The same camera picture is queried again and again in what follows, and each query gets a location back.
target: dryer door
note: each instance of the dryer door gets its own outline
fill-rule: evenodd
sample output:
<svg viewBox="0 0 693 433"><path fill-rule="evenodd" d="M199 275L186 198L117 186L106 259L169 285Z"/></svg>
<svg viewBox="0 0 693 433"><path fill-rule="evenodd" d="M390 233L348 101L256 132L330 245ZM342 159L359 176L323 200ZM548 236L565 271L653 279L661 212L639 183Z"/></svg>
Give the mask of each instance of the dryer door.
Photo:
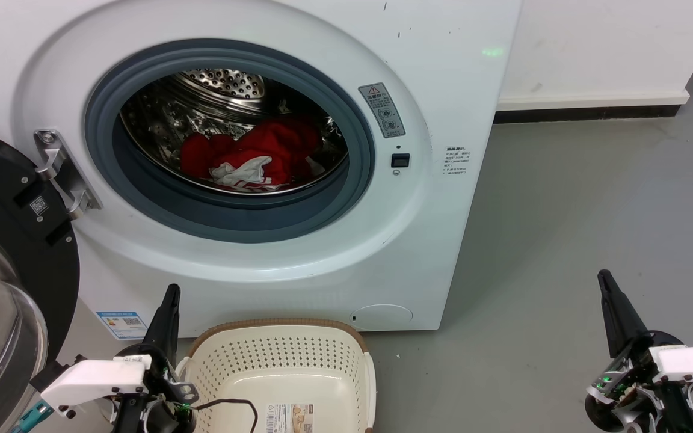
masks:
<svg viewBox="0 0 693 433"><path fill-rule="evenodd" d="M55 359L79 291L79 255L58 191L0 141L0 431L33 396L28 381Z"/></svg>

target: green led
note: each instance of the green led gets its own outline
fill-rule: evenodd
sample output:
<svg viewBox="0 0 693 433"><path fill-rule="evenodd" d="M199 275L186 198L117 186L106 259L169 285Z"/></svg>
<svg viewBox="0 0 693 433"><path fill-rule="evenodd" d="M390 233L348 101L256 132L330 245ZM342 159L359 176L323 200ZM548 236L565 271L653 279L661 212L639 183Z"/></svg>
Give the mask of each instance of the green led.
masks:
<svg viewBox="0 0 693 433"><path fill-rule="evenodd" d="M483 49L482 53L487 57L499 57L504 54L504 50L501 48Z"/></svg>

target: red garment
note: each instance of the red garment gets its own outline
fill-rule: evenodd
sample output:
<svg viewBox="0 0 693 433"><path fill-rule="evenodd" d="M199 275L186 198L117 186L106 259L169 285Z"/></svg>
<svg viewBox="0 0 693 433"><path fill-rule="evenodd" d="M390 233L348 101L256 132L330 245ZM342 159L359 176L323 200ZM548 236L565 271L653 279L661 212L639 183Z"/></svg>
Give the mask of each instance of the red garment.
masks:
<svg viewBox="0 0 693 433"><path fill-rule="evenodd" d="M321 143L319 129L311 118L283 115L262 121L236 143L228 135L214 135L208 141L194 134L181 147L181 171L190 176L210 178L209 170L221 164L235 169L258 156L271 156L263 166L267 185L290 183L293 177L308 177L312 169L306 157Z"/></svg>
<svg viewBox="0 0 693 433"><path fill-rule="evenodd" d="M181 145L181 172L202 179L210 179L210 169L215 158L228 153L235 142L230 135L218 134L210 140L195 132Z"/></svg>

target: plastic basket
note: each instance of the plastic basket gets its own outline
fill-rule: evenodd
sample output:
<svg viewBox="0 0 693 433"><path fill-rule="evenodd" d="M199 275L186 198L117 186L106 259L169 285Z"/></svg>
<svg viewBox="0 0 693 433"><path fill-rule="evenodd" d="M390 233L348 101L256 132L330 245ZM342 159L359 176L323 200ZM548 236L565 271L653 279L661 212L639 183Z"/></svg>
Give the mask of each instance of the plastic basket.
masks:
<svg viewBox="0 0 693 433"><path fill-rule="evenodd" d="M371 433L376 414L374 362L363 338L346 324L269 319L223 324L196 339L178 366L200 392L253 401L255 433ZM247 405L197 413L197 433L248 433Z"/></svg>

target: warning label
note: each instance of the warning label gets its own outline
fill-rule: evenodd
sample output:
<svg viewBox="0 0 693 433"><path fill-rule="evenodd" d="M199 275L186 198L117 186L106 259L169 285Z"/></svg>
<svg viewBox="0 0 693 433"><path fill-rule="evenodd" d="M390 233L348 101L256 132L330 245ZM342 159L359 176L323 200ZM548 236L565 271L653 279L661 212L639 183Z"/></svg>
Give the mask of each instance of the warning label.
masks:
<svg viewBox="0 0 693 433"><path fill-rule="evenodd" d="M472 153L463 146L447 147L443 158L443 174L465 174Z"/></svg>
<svg viewBox="0 0 693 433"><path fill-rule="evenodd" d="M405 128L402 126L402 120L397 113L397 107L383 83L364 85L358 90L363 94L365 102L368 102L371 111L374 112L385 139L405 135Z"/></svg>

